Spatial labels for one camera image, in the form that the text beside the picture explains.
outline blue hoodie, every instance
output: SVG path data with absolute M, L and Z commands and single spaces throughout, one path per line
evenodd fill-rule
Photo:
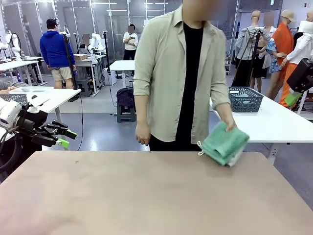
M 72 58 L 72 64 L 75 64 L 74 55 L 70 44 L 69 52 Z M 63 35 L 57 31 L 47 31 L 40 39 L 40 50 L 47 65 L 53 67 L 68 67 L 67 51 Z

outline beige table surface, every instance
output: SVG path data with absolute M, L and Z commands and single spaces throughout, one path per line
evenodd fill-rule
M 1 235 L 312 235 L 313 212 L 259 153 L 37 152 L 0 185 Z

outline stool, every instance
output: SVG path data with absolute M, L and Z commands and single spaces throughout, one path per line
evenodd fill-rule
M 90 97 L 92 90 L 87 79 L 76 79 L 76 85 L 78 89 L 82 90 L 80 94 L 82 94 L 84 97 Z
M 121 123 L 123 121 L 128 122 L 135 122 L 136 121 L 136 114 L 135 108 L 117 105 L 117 122 Z

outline black t-shirt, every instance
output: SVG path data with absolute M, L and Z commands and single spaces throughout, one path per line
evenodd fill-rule
M 297 40 L 299 38 L 301 38 L 302 36 L 303 36 L 303 33 L 299 33 L 299 32 L 294 35 L 294 37 L 293 37 L 293 40 L 294 40 L 293 49 L 295 49 L 295 46 L 297 45 Z
M 194 119 L 195 93 L 200 63 L 203 28 L 190 28 L 184 23 L 186 38 L 186 80 L 182 97 L 176 141 L 190 143 Z

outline gray plastic basket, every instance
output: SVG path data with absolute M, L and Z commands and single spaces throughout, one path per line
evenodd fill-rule
M 230 87 L 229 99 L 234 113 L 257 113 L 260 109 L 263 95 L 248 87 Z
M 5 101 L 14 100 L 20 105 L 28 104 L 27 96 L 25 94 L 0 94 L 0 98 L 4 99 Z

